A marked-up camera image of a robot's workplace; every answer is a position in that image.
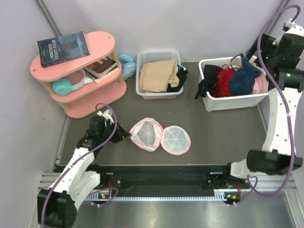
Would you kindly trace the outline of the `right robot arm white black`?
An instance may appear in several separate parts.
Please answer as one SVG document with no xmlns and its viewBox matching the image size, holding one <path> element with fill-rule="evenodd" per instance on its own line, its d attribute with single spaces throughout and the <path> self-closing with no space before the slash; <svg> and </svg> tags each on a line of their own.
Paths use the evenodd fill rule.
<svg viewBox="0 0 304 228">
<path fill-rule="evenodd" d="M 303 35 L 285 33 L 281 38 L 262 41 L 263 61 L 279 85 L 269 84 L 270 112 L 266 140 L 261 150 L 250 150 L 246 159 L 234 162 L 222 175 L 222 183 L 233 188 L 239 179 L 254 173 L 285 175 L 291 160 L 291 144 L 287 117 L 295 125 L 296 110 L 304 89 L 304 72 L 296 66 L 304 49 Z"/>
</svg>

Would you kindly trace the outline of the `pink white mesh laundry bag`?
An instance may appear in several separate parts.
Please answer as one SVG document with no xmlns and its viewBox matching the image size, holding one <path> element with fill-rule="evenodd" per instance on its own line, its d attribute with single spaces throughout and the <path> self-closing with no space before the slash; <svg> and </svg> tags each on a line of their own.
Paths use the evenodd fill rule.
<svg viewBox="0 0 304 228">
<path fill-rule="evenodd" d="M 169 154 L 179 156 L 187 153 L 191 146 L 188 133 L 179 126 L 163 128 L 153 118 L 144 118 L 131 129 L 131 140 L 139 148 L 153 152 L 160 146 Z"/>
</svg>

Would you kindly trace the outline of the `navy blue lace bra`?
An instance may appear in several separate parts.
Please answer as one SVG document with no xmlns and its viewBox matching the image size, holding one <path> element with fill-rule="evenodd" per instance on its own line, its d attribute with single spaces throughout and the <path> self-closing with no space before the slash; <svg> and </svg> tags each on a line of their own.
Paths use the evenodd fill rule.
<svg viewBox="0 0 304 228">
<path fill-rule="evenodd" d="M 240 57 L 242 67 L 235 70 L 232 66 L 232 61 Z M 234 75 L 228 80 L 229 91 L 233 96 L 249 95 L 253 91 L 255 79 L 261 76 L 262 72 L 250 64 L 250 62 L 244 59 L 243 54 L 234 56 L 230 65 Z"/>
</svg>

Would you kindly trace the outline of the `pink bra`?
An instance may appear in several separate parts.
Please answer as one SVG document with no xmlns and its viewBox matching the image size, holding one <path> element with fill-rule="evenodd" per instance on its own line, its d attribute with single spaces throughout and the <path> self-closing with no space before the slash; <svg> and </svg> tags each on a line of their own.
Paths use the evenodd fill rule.
<svg viewBox="0 0 304 228">
<path fill-rule="evenodd" d="M 261 93 L 263 93 L 263 84 L 262 84 L 262 79 L 259 76 L 259 77 L 255 78 L 251 94 L 255 95 L 255 94 L 261 94 Z"/>
</svg>

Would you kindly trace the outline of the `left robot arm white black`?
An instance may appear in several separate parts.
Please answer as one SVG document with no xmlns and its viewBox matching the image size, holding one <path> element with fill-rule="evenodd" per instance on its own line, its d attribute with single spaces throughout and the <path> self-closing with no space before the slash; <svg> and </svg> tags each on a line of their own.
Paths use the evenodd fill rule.
<svg viewBox="0 0 304 228">
<path fill-rule="evenodd" d="M 108 177 L 93 165 L 107 142 L 118 143 L 131 134 L 111 117 L 93 116 L 68 165 L 48 189 L 37 196 L 38 223 L 42 228 L 71 228 L 78 209 L 92 190 L 107 185 Z"/>
</svg>

